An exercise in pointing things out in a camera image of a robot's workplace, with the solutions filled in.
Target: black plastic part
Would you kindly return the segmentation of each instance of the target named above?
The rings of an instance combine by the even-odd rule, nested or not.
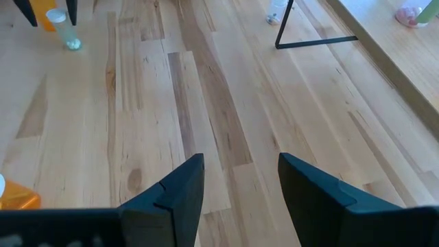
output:
[[[204,159],[196,154],[116,209],[0,211],[0,246],[192,247],[203,192]]]
[[[278,174],[303,247],[439,244],[438,207],[402,209],[291,154],[280,154]]]
[[[36,22],[35,14],[29,0],[14,0],[14,3],[19,7],[20,11],[25,15],[30,24],[33,27],[37,27],[38,23]]]
[[[285,26],[287,25],[289,13],[291,12],[291,8],[293,6],[294,0],[289,0],[287,4],[287,9],[285,10],[285,14],[282,19],[281,27],[279,28],[279,33],[277,34],[276,41],[274,42],[274,46],[276,49],[287,49],[287,48],[297,48],[297,47],[306,47],[312,45],[327,45],[333,43],[340,43],[346,41],[354,41],[358,40],[356,36],[347,36],[347,37],[339,37],[339,38],[325,38],[321,40],[310,40],[310,41],[301,41],[295,43],[286,43],[280,44],[283,31],[285,30]]]
[[[78,16],[78,0],[66,0],[67,11],[72,25],[76,25],[76,18]]]

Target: hardwood floor plank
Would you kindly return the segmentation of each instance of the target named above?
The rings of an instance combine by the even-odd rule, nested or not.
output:
[[[273,49],[276,31],[266,25],[265,20],[257,18],[265,14],[261,5],[250,4],[246,1],[229,1],[237,16],[238,23],[235,25],[241,26],[253,53],[263,61],[273,81],[270,86],[277,87],[282,92],[289,111],[303,131],[316,158],[316,165],[331,174],[346,171],[349,169],[348,161],[331,132],[327,119],[322,116],[322,110],[319,109],[307,88],[303,75],[288,53]]]
[[[436,171],[428,171],[419,174],[420,180],[424,183],[430,194],[439,203],[439,173]]]
[[[13,7],[13,2],[2,1],[0,3],[0,59],[11,46],[14,19],[19,10]]]
[[[206,182],[202,212],[229,209],[226,181],[192,52],[168,54],[168,58],[186,159],[196,153],[204,154]]]
[[[233,168],[249,246],[277,245],[273,219],[254,164]]]
[[[235,221],[237,232],[240,236],[240,245],[250,246],[249,239],[246,233],[246,226],[244,224],[243,211],[241,210],[241,200],[238,194],[237,181],[235,180],[235,173],[233,168],[224,169],[224,177],[226,179],[228,194],[230,198],[232,220]]]
[[[199,232],[197,232],[197,236],[195,237],[195,244],[193,245],[193,247],[201,247]]]
[[[95,2],[89,0],[78,0],[77,22],[87,23],[93,19]]]
[[[183,43],[177,11],[180,8],[174,4],[174,0],[162,0],[160,2],[164,39],[163,47],[166,53],[186,51]]]
[[[299,0],[296,3],[321,38],[353,35],[352,31],[346,27],[326,1]]]
[[[54,47],[60,47],[57,40],[47,39],[43,32],[31,27],[14,4],[2,3],[2,7],[12,9],[5,10],[8,14],[3,15],[3,10],[0,14],[1,21],[5,21],[0,30],[7,28],[5,34],[11,41],[0,41],[5,45],[4,51],[0,48],[0,115],[4,119],[0,124],[0,160],[4,159],[8,143],[16,138],[36,89],[47,75],[51,59],[59,52]],[[0,40],[4,40],[6,36],[0,33]]]
[[[183,42],[193,52],[209,119],[223,168],[252,162],[224,74],[193,13],[191,2],[179,1],[178,18]]]
[[[42,207],[80,207],[78,164],[82,163],[86,83],[91,80],[91,64],[75,54],[57,56],[63,64],[53,63],[47,74],[44,147],[35,187],[44,198]]]
[[[319,38],[318,32],[302,10],[296,8],[289,20],[289,28],[296,30],[299,27],[300,29],[294,32],[295,38]],[[322,45],[291,49],[288,52],[303,76],[303,82],[307,85],[311,97],[327,121],[330,131],[334,133],[351,169],[361,169],[363,183],[380,179],[383,173],[379,164],[348,114],[351,110],[358,110],[363,116],[368,116],[370,114],[366,114],[370,111],[328,47]]]
[[[35,189],[42,152],[41,137],[13,140],[8,147],[1,174],[28,188]]]
[[[106,63],[106,77],[105,85],[107,92],[107,149],[106,157],[108,161],[108,179],[109,179],[109,198],[112,207],[117,206],[114,200],[111,200],[112,195],[115,195],[115,169],[117,164],[115,162],[115,148],[116,148],[116,111],[117,111],[117,101],[116,99],[121,99],[122,96],[118,95],[117,87],[120,88],[120,67],[117,66],[117,55],[118,53],[118,28],[117,28],[117,17],[115,12],[109,12],[107,15],[107,25],[108,25],[108,56]]]
[[[241,237],[231,209],[202,215],[200,219],[200,240],[202,246],[242,246]]]
[[[142,95],[144,107],[123,110],[116,116],[115,163],[119,167],[115,169],[112,204],[131,199],[185,161],[169,64],[161,41],[140,43],[137,56],[142,61],[138,66],[143,78],[137,82],[142,89],[137,93]]]
[[[378,196],[383,200],[391,202],[400,207],[405,207],[404,201],[396,192],[395,187],[392,185],[388,178],[368,183],[363,186],[363,189],[368,193]]]
[[[120,0],[93,0],[94,13],[114,12],[119,16],[123,1]]]
[[[16,138],[37,137],[43,133],[47,113],[46,79],[47,76],[45,75],[36,89],[29,108],[26,110],[20,124]]]
[[[145,40],[156,40],[165,38],[160,7],[157,0],[140,1],[137,11],[140,26],[140,38]]]
[[[248,64],[250,59],[246,57],[245,47],[241,44],[241,40],[231,38],[235,36],[230,35],[230,32],[217,32],[213,37],[230,93],[244,127],[244,134],[248,140],[254,164],[260,171],[258,176],[270,215],[274,219],[276,234],[281,239],[279,241],[283,243],[297,242],[295,235],[291,234],[294,228],[289,220],[287,208],[281,200],[283,196],[276,168],[280,152],[278,142],[267,115],[260,110],[263,107],[255,93],[254,84],[260,78],[252,73],[252,63]],[[300,152],[305,148],[299,146],[297,151]]]
[[[138,24],[134,19],[119,19],[119,46],[121,59],[121,93],[124,110],[142,109],[143,92]]]
[[[408,207],[434,203],[434,199],[427,191],[427,188],[422,184],[403,155],[395,148],[395,144],[390,137],[379,134],[385,132],[382,127],[381,129],[372,129],[367,122],[355,116],[355,114],[351,114],[351,117],[404,203]]]
[[[140,1],[136,0],[123,0],[121,1],[121,11],[119,13],[119,20],[127,21],[134,20],[137,15],[137,9],[139,8]]]
[[[90,39],[84,40],[93,50],[88,52],[93,70],[93,83],[86,87],[87,96],[82,131],[82,162],[78,177],[85,189],[82,205],[110,207],[115,168],[115,60],[117,24],[115,13],[99,13],[93,17],[94,29]]]

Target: glass jar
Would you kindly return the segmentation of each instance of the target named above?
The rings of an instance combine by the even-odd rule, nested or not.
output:
[[[52,9],[47,11],[46,16],[52,22],[61,41],[68,49],[71,51],[81,49],[81,40],[76,35],[76,31],[70,21],[67,20],[67,13],[64,10]]]
[[[288,0],[271,0],[267,13],[267,22],[271,25],[278,25],[281,23],[285,9],[287,8]]]
[[[408,27],[424,27],[439,12],[437,0],[407,0],[395,14],[399,23]]]

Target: light green object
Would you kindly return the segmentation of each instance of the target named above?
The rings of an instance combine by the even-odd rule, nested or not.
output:
[[[416,17],[418,23],[428,23],[439,13],[439,0],[431,0],[425,9]]]

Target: wooden table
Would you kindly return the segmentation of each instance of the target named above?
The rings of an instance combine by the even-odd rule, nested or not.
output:
[[[439,19],[411,29],[394,13],[405,0],[328,0],[380,69],[439,137]]]

